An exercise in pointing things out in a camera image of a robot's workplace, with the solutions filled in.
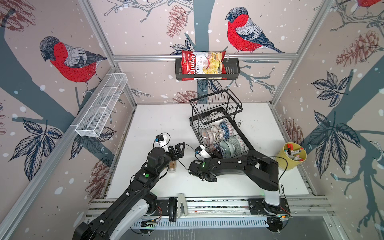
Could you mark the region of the light green inside bowl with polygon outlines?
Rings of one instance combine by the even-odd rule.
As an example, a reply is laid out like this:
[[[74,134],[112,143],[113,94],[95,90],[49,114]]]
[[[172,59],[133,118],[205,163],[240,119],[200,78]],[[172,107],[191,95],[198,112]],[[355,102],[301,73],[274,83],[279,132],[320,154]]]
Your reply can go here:
[[[229,141],[221,141],[220,147],[224,150],[224,158],[230,159],[235,156],[235,146]]]

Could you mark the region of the white brown patterned bowl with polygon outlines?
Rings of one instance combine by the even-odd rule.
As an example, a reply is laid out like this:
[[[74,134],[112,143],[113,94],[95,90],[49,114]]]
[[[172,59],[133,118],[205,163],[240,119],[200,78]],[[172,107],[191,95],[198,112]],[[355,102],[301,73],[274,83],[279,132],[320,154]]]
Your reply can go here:
[[[211,132],[215,137],[215,142],[219,143],[224,139],[224,130],[218,125],[212,125]]]

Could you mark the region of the grey green patterned bowl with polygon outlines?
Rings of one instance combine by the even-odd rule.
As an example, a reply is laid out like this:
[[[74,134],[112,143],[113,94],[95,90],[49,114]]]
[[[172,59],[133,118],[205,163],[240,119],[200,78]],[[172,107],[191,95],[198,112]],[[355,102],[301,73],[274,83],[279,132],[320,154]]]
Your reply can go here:
[[[234,146],[236,155],[241,154],[246,149],[243,140],[239,136],[230,137],[229,142]]]

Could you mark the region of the blue patterned bowl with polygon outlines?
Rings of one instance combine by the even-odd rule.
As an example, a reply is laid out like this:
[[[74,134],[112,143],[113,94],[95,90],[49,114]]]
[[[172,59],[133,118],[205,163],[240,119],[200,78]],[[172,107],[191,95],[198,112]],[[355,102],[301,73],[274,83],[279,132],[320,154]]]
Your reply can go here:
[[[230,123],[221,122],[219,126],[224,132],[224,139],[229,139],[234,135],[234,129]]]

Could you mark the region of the black two-tier dish rack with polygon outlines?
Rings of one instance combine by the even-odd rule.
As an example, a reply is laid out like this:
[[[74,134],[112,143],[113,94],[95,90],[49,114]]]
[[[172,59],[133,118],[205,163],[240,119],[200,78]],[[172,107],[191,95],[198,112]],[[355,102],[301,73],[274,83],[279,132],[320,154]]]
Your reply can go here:
[[[236,123],[236,115],[243,111],[243,105],[232,91],[221,90],[200,96],[190,100],[190,105],[192,109],[192,116],[189,118],[190,126],[200,144],[203,145],[201,136],[203,129],[211,130],[212,125],[219,126],[221,122],[227,122],[233,126],[233,136],[239,136],[246,146],[244,152],[238,155],[235,154],[233,158],[244,156],[249,150],[253,149],[253,146]]]

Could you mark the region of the red orange patterned bowl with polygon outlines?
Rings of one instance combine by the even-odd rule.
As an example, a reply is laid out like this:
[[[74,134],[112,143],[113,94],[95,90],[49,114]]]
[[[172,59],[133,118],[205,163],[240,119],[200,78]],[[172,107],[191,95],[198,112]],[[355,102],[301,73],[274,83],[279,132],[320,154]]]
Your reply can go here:
[[[219,145],[210,145],[208,147],[209,149],[209,154],[212,158],[217,158],[217,159],[223,159],[223,151],[222,148]]]

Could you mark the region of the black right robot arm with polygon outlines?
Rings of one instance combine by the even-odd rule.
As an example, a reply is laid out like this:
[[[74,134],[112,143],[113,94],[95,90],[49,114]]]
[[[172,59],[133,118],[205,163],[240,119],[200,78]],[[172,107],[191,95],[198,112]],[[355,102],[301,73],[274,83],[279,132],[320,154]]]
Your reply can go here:
[[[255,150],[249,150],[247,155],[238,158],[194,160],[188,171],[203,182],[211,183],[215,183],[221,175],[245,175],[264,190],[263,199],[248,200],[252,215],[291,215],[288,203],[281,203],[278,162]]]

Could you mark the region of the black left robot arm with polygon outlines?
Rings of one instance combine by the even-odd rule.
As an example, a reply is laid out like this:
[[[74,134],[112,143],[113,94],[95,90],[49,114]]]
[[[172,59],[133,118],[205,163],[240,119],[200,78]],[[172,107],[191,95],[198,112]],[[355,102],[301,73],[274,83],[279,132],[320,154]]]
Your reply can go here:
[[[119,240],[130,227],[147,213],[156,210],[157,196],[151,189],[172,161],[184,157],[185,143],[155,147],[134,175],[128,188],[100,216],[89,224],[81,223],[74,231],[74,240]]]

